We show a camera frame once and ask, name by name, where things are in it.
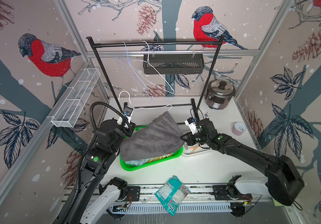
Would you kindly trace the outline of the light blue towel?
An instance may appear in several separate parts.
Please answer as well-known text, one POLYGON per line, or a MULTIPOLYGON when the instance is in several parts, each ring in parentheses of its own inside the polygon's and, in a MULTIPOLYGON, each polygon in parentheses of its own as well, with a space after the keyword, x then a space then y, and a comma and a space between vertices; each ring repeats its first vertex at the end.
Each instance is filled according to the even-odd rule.
POLYGON ((164 158, 167 158, 167 156, 164 155, 164 156, 148 158, 148 159, 125 161, 125 164, 128 165, 128 166, 131 166, 131 167, 138 167, 138 166, 142 166, 144 164, 148 164, 148 163, 151 163, 151 162, 162 160, 164 158))

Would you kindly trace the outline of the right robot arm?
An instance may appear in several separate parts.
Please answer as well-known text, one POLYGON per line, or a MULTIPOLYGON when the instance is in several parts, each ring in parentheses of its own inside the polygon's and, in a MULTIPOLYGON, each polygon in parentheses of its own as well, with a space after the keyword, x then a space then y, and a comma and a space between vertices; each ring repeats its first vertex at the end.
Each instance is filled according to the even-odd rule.
POLYGON ((206 144, 212 150, 221 154, 232 156, 250 165, 261 172, 267 181, 264 183, 265 191, 255 188, 254 191, 241 191, 238 184, 237 190, 241 194, 268 195, 282 205, 292 205, 305 184, 293 161, 285 155, 276 157, 250 148, 229 135, 218 133, 209 119, 193 122, 195 128, 186 121, 190 132, 182 135, 180 139, 189 146, 206 144))

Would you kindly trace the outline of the light blue wire hanger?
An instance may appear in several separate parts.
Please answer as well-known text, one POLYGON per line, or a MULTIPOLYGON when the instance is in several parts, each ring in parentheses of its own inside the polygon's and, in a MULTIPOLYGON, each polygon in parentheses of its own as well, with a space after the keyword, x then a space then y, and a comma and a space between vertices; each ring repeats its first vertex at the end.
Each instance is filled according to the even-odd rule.
POLYGON ((148 93, 146 90, 149 88, 146 86, 146 84, 144 83, 144 81, 139 77, 137 71, 134 69, 134 67, 132 66, 130 59, 129 59, 129 51, 127 48, 127 45, 125 42, 123 42, 123 45, 125 46, 126 49, 126 58, 127 60, 123 60, 117 56, 114 56, 114 60, 117 62, 117 64, 129 75, 132 77, 132 79, 141 87, 141 89, 146 93, 146 95, 150 98, 153 99, 153 95, 150 93, 148 93), (132 70, 132 72, 134 73, 133 75, 121 64, 121 62, 126 63, 132 70))

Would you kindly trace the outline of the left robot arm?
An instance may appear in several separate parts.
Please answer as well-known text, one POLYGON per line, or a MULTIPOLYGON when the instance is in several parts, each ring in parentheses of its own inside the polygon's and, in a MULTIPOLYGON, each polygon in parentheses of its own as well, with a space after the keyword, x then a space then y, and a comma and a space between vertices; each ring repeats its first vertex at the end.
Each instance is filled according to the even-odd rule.
POLYGON ((127 128, 116 119, 108 119, 97 126, 91 121, 95 135, 86 152, 79 159, 74 189, 54 220, 54 224, 79 224, 86 207, 105 174, 114 162, 122 141, 130 137, 135 123, 127 128))

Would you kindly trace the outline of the white wire hanger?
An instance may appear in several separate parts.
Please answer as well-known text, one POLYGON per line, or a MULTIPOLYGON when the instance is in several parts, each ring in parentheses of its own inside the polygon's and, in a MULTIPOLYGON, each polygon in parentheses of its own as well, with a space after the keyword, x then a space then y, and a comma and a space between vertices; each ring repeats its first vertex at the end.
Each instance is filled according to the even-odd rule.
POLYGON ((149 59, 149 57, 150 57, 150 45, 148 44, 147 41, 143 41, 143 43, 145 43, 147 45, 147 58, 146 58, 146 60, 138 60, 138 61, 141 61, 141 62, 145 63, 148 67, 153 68, 155 70, 155 72, 165 81, 165 83, 170 87, 170 89, 172 91, 167 90, 166 87, 165 88, 161 88, 162 90, 164 90, 165 92, 168 92, 170 94, 175 94, 175 90, 171 86, 171 84, 163 77, 162 74, 160 74, 160 72, 153 65, 150 64, 150 59, 149 59))
POLYGON ((133 108, 134 110, 141 110, 141 109, 152 110, 152 109, 160 109, 160 108, 168 108, 168 107, 169 107, 168 111, 170 111, 170 110, 173 108, 173 105, 171 105, 171 104, 164 105, 164 106, 161 106, 161 105, 160 105, 160 106, 150 106, 150 107, 145 107, 145 106, 135 107, 135 106, 132 104, 132 102, 131 102, 131 95, 130 95, 130 93, 129 93, 128 91, 125 91, 125 90, 121 91, 121 92, 119 93, 117 99, 120 99, 121 94, 124 93, 124 92, 128 95, 128 102, 129 102, 129 104, 131 105, 131 108, 133 108))

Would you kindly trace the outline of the dark grey towel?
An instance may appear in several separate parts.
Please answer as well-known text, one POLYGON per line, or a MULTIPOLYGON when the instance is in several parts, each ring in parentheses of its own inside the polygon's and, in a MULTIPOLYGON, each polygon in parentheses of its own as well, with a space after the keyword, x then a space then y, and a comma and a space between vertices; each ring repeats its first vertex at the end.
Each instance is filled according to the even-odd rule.
POLYGON ((174 118, 166 111, 123 140, 121 158, 123 161, 137 161, 172 154, 183 146, 182 135, 174 118))

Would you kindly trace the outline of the orange clothespin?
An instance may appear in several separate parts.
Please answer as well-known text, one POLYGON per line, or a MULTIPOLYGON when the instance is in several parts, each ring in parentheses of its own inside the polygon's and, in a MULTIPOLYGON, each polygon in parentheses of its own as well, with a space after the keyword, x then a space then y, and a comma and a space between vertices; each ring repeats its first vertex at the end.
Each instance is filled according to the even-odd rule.
POLYGON ((195 146, 195 147, 191 147, 190 150, 190 154, 193 154, 197 149, 199 148, 199 146, 195 146))

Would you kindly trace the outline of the white wire hanger front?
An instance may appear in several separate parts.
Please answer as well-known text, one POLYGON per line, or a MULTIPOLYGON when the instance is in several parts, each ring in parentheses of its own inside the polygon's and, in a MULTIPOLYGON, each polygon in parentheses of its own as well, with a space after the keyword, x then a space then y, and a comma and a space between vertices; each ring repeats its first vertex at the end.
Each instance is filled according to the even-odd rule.
POLYGON ((165 81, 165 83, 170 87, 170 89, 172 91, 167 90, 166 87, 165 88, 161 88, 162 90, 164 90, 165 92, 168 92, 170 94, 175 94, 175 90, 171 86, 171 84, 163 77, 162 74, 160 74, 160 72, 153 65, 150 64, 150 59, 149 59, 149 57, 150 57, 150 45, 148 44, 147 41, 143 41, 143 43, 145 43, 147 45, 147 58, 146 58, 146 60, 138 60, 138 61, 141 61, 141 62, 145 63, 148 67, 153 68, 155 70, 155 72, 165 81))

